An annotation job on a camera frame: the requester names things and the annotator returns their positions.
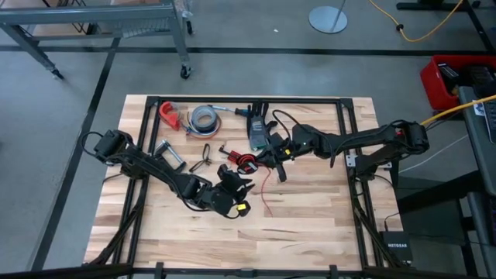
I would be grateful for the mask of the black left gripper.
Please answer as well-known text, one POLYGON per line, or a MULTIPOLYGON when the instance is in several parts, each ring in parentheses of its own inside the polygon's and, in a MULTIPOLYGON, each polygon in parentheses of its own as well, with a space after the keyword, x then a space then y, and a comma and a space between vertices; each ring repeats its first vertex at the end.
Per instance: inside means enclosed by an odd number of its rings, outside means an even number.
POLYGON ((237 217, 245 217, 251 209, 246 196, 256 186, 250 184, 253 180, 240 177, 226 164, 220 165, 217 175, 220 182, 216 185, 216 211, 224 217, 229 217, 230 210, 235 208, 238 212, 237 217))

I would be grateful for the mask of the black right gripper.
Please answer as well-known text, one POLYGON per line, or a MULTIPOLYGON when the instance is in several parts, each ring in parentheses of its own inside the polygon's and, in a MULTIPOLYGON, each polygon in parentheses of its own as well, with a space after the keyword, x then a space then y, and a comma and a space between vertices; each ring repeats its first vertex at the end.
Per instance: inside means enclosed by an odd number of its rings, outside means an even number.
POLYGON ((288 178, 283 162, 291 159, 291 153, 294 149, 291 137, 287 136, 284 139, 280 133, 272 133, 268 135, 267 141, 269 150, 262 150, 256 156, 256 162, 276 170, 278 180, 285 182, 288 178))

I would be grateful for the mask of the grey work glove green cuff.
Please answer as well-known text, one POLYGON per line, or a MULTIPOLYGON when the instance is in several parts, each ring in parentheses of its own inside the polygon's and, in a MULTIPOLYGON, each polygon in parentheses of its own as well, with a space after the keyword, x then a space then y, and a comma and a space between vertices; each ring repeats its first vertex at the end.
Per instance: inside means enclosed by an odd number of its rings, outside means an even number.
POLYGON ((277 125, 277 121, 271 120, 266 123, 266 115, 269 109, 268 102, 254 102, 248 106, 246 117, 246 130, 253 151, 262 150, 267 144, 265 136, 277 125))

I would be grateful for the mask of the grey metal C-clamp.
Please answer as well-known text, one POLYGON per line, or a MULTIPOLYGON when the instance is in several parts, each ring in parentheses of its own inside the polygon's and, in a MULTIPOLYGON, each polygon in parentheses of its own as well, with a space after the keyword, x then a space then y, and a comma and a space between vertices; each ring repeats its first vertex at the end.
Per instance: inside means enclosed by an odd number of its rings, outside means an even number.
POLYGON ((179 154, 174 150, 171 144, 166 140, 162 140, 158 146, 154 150, 154 156, 160 157, 163 155, 165 151, 170 152, 176 161, 179 163, 179 166, 174 169, 175 172, 182 172, 186 167, 187 163, 179 156, 179 154))

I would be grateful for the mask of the red plastic clamp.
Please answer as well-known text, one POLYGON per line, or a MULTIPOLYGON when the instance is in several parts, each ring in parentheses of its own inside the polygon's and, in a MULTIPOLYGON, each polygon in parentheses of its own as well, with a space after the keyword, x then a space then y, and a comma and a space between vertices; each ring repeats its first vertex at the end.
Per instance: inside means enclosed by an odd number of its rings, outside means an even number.
POLYGON ((161 120, 178 131, 181 127, 181 111, 175 102, 165 102, 159 107, 159 116, 161 120))

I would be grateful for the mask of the round metal stand base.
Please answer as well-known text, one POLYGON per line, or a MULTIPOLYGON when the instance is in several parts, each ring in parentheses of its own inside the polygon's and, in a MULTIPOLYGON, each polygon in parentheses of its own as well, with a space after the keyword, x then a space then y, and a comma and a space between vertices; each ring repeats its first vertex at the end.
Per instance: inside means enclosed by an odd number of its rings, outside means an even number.
POLYGON ((348 18, 343 9, 346 0, 338 7, 318 6, 308 14, 310 26, 320 33, 334 34, 342 32, 348 26, 348 18))

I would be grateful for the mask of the red plastic bin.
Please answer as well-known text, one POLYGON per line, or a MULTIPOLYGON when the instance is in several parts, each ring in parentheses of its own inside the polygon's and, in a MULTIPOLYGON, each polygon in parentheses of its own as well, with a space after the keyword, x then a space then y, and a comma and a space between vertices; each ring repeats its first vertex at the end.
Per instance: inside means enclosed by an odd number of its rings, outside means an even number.
POLYGON ((444 111, 459 105, 459 99, 453 89, 457 85, 470 86, 463 76, 469 66, 491 66, 496 70, 496 55, 435 55, 430 58, 420 71, 420 78, 429 104, 434 110, 444 111), (458 77, 448 78, 441 71, 441 65, 449 67, 458 77))

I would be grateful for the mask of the black rectangular device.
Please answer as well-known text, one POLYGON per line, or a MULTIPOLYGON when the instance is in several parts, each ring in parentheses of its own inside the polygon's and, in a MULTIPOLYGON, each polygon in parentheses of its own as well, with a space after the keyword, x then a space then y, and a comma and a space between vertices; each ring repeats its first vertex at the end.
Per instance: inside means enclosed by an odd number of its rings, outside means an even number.
POLYGON ((458 95, 460 75, 454 69, 452 69, 451 66, 445 63, 438 64, 438 68, 446 86, 446 90, 451 95, 458 95))

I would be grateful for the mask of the grey desk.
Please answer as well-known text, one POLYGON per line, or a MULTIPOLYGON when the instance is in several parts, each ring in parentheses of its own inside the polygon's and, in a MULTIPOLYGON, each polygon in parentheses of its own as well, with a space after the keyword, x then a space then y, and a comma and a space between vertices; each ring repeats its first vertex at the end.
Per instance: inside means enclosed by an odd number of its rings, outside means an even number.
POLYGON ((475 107, 482 104, 470 104, 477 100, 472 87, 462 87, 459 99, 461 105, 467 105, 463 109, 463 117, 477 165, 475 174, 481 179, 478 189, 470 192, 467 199, 481 242, 484 267, 488 277, 496 279, 496 245, 491 243, 493 225, 489 216, 489 201, 496 200, 496 143, 490 141, 485 118, 476 113, 475 107))

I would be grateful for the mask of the black equipment bundle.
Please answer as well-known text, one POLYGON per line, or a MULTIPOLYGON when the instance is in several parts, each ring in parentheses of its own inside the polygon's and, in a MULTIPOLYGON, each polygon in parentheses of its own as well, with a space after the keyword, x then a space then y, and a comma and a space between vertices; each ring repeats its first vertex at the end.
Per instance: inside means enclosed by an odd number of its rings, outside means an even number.
POLYGON ((491 65, 469 65, 465 68, 465 73, 478 98, 496 95, 496 70, 491 65))

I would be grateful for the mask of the grey metal cart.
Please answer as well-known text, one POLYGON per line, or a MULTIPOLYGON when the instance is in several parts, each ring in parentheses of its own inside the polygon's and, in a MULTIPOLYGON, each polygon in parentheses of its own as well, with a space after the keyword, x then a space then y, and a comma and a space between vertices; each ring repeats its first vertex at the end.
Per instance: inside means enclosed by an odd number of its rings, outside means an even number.
POLYGON ((191 35, 190 13, 175 0, 41 0, 27 4, 0 3, 0 30, 56 79, 64 76, 40 47, 44 40, 125 39, 171 36, 181 60, 180 77, 189 79, 192 68, 185 42, 191 35))

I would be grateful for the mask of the black aluminium rig frame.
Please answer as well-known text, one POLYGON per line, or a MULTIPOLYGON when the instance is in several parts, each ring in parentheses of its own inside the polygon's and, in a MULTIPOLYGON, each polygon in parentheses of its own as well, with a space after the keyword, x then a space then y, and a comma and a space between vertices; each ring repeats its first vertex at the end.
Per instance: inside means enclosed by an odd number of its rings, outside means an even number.
MULTIPOLYGON (((198 159, 200 142, 160 121, 159 107, 168 101, 189 113, 198 105, 250 105, 257 97, 147 95, 142 118, 120 122, 118 130, 130 134, 144 153, 154 154, 158 138, 163 137, 198 159)), ((350 98, 277 96, 270 103, 291 119, 302 116, 302 124, 324 133, 363 131, 350 98)), ((487 279, 416 270, 388 249, 377 232, 370 192, 356 191, 357 184, 367 181, 355 175, 356 156, 380 148, 341 153, 334 167, 312 153, 285 161, 288 179, 278 186, 259 174, 242 177, 256 186, 246 196, 251 211, 237 219, 190 210, 155 177, 123 175, 121 213, 112 217, 110 207, 102 209, 95 242, 103 250, 95 259, 78 267, 0 274, 0 279, 111 279, 134 274, 152 274, 155 279, 170 274, 487 279)))

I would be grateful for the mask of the grey duct tape roll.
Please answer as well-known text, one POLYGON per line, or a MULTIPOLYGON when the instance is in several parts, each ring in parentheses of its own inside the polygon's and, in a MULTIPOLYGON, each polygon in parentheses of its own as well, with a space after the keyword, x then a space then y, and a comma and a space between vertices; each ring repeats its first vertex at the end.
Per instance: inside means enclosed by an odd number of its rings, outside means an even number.
POLYGON ((191 114, 191 125, 200 133, 210 133, 217 125, 218 116, 215 110, 208 105, 195 108, 191 114))

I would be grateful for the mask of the black Netgear network switch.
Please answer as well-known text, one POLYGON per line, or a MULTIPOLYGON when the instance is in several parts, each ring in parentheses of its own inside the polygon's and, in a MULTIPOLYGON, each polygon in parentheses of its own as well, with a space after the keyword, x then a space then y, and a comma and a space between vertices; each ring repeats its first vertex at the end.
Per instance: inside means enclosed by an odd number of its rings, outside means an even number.
POLYGON ((402 231, 382 231, 382 240, 387 248, 402 262, 410 264, 413 260, 409 235, 402 231))

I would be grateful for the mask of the black table leg frame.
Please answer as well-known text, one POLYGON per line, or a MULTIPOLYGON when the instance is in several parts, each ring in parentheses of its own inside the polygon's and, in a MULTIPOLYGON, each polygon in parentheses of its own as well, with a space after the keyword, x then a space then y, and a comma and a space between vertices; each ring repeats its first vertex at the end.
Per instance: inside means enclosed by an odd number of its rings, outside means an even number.
POLYGON ((481 21, 478 19, 475 12, 476 9, 482 9, 483 0, 456 0, 456 3, 447 3, 447 0, 415 0, 414 2, 399 2, 395 5, 398 11, 428 11, 428 12, 448 12, 449 14, 431 31, 425 35, 411 39, 407 36, 404 37, 410 43, 419 43, 427 40, 430 36, 440 30, 440 28, 447 23, 455 12, 464 12, 468 14, 470 21, 477 31, 477 34, 484 45, 487 52, 496 53, 496 45, 491 42, 491 39, 485 28, 482 26, 481 21))

